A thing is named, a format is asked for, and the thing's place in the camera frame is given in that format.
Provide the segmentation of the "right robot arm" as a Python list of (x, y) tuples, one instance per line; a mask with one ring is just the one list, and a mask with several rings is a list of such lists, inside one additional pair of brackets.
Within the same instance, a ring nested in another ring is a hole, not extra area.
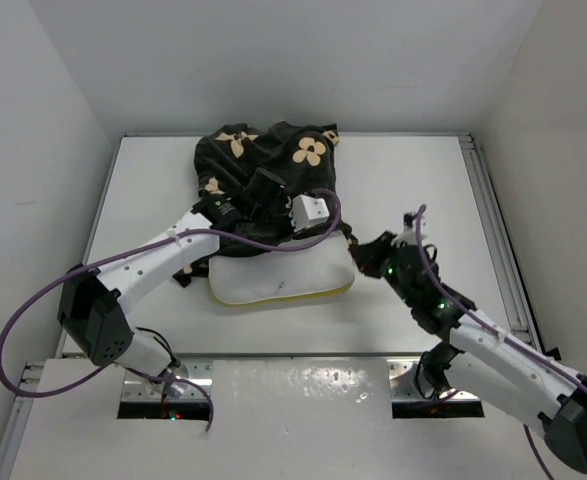
[(413, 375), (428, 400), (468, 392), (536, 433), (554, 456), (587, 474), (587, 374), (544, 357), (441, 282), (434, 245), (414, 232), (385, 232), (350, 254), (360, 273), (385, 280), (418, 326), (439, 338)]

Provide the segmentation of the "white pillow with yellow edge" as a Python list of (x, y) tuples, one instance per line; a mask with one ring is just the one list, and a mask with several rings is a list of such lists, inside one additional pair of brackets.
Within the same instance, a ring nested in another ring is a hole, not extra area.
[(343, 293), (355, 281), (349, 242), (334, 233), (318, 245), (295, 252), (209, 261), (213, 296), (227, 306), (301, 300)]

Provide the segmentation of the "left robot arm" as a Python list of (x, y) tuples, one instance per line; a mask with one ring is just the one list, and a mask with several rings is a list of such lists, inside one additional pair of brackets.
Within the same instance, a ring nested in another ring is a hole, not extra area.
[(264, 242), (270, 234), (290, 232), (290, 209), (284, 181), (264, 168), (253, 173), (236, 199), (223, 193), (203, 195), (134, 254), (71, 273), (63, 284), (58, 313), (63, 330), (98, 367), (117, 364), (155, 384), (186, 377), (166, 347), (129, 325), (128, 313), (184, 266), (216, 254), (222, 233), (254, 235)]

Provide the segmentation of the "black pillowcase with beige flowers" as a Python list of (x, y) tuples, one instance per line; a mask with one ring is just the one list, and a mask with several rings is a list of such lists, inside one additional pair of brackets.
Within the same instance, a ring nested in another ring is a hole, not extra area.
[(213, 226), (269, 246), (315, 239), (328, 220), (294, 231), (285, 217), (289, 200), (314, 189), (336, 191), (338, 127), (296, 126), (286, 121), (266, 131), (229, 124), (202, 137), (194, 151), (196, 206)]

